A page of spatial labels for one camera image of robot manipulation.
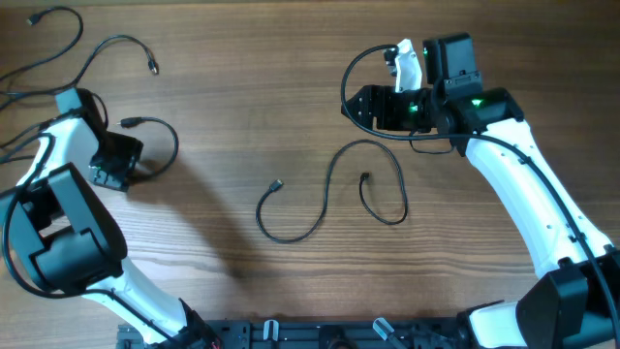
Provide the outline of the black cable gold plug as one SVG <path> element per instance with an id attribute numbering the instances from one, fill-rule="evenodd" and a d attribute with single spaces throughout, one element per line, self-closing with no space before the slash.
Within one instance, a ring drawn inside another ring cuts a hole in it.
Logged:
<path id="1" fill-rule="evenodd" d="M 141 133 L 142 136 L 146 136 L 143 147 L 150 147 L 155 151 L 164 150 L 170 146 L 170 154 L 167 160 L 164 160 L 164 154 L 159 154 L 158 158 L 151 158 L 150 156 L 142 158 L 140 156 L 129 176 L 132 184 L 143 183 L 163 175 L 174 164 L 179 152 L 180 141 L 176 130 L 161 118 L 151 116 L 126 117 L 118 121 L 116 125 L 123 129 L 132 129 L 145 123 L 159 124 L 168 131 L 168 135 L 165 136 L 162 130 L 157 131 L 153 127 L 148 127 L 146 131 Z"/>

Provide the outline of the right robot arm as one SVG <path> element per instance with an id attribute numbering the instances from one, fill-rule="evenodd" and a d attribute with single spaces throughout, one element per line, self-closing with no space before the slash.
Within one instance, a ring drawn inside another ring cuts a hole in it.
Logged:
<path id="1" fill-rule="evenodd" d="M 508 90 L 485 89 L 467 33 L 382 45 L 394 85 L 343 96 L 359 129 L 393 141 L 446 140 L 488 181 L 528 249 L 537 283 L 518 301 L 461 313 L 472 348 L 586 348 L 619 338 L 619 251 L 543 158 Z"/>

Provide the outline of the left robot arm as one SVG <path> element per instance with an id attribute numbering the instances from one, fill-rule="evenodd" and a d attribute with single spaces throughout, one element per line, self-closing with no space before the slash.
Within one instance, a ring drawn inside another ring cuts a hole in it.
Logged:
<path id="1" fill-rule="evenodd" d="M 55 97 L 59 115 L 39 126 L 28 172 L 1 195 L 4 261 L 26 292 L 94 301 L 131 325 L 144 348 L 220 348 L 185 301 L 157 287 L 128 256 L 123 233 L 93 191 L 126 191 L 143 144 L 109 131 L 94 94 Z"/>

